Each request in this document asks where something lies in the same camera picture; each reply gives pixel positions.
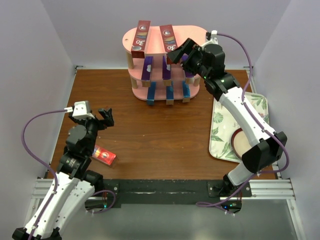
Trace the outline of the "red toothpaste box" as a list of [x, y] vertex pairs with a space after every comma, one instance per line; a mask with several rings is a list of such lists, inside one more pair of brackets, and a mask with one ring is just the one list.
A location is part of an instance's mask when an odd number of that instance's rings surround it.
[[175, 33], [173, 30], [173, 26], [171, 24], [168, 25], [160, 25], [159, 26], [162, 43], [164, 47], [164, 53], [170, 53], [178, 47]]
[[100, 163], [105, 164], [108, 167], [112, 167], [114, 162], [116, 161], [117, 155], [106, 150], [105, 148], [95, 145], [92, 158], [99, 161]]
[[145, 51], [147, 48], [150, 26], [150, 20], [138, 21], [130, 50], [133, 59], [145, 58]]

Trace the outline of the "purple toothpaste box with label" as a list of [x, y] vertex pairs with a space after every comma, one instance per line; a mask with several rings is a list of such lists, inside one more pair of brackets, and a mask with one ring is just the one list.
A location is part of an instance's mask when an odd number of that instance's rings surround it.
[[165, 56], [162, 57], [162, 83], [166, 87], [172, 83], [171, 65], [167, 64], [167, 58]]

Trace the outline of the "blue toothpaste box with label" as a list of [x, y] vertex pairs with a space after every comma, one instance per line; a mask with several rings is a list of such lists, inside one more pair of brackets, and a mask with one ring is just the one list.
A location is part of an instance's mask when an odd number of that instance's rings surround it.
[[155, 103], [156, 86], [157, 86], [157, 83], [155, 81], [152, 81], [150, 83], [150, 87], [148, 88], [146, 103], [149, 106], [153, 106]]

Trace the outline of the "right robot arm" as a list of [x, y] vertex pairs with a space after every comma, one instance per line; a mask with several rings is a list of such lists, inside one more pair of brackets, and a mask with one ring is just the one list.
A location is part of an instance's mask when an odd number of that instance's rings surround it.
[[288, 156], [287, 136], [275, 131], [251, 106], [237, 79], [225, 70], [223, 48], [213, 40], [203, 45], [188, 38], [167, 57], [193, 75], [199, 75], [206, 90], [225, 107], [245, 133], [251, 148], [241, 157], [241, 163], [223, 177], [221, 192], [233, 197], [251, 177]]

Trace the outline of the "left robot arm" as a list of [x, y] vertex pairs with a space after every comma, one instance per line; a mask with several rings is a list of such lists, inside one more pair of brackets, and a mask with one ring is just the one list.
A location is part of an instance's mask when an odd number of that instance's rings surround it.
[[111, 196], [111, 204], [100, 210], [101, 213], [110, 210], [116, 203], [116, 194], [104, 188], [103, 176], [88, 170], [98, 132], [114, 126], [112, 109], [100, 108], [101, 119], [82, 102], [76, 102], [62, 112], [67, 113], [76, 125], [68, 132], [56, 170], [28, 148], [25, 134], [21, 134], [25, 150], [52, 173], [53, 182], [29, 222], [14, 230], [14, 240], [60, 240], [67, 224], [90, 197], [100, 194]]

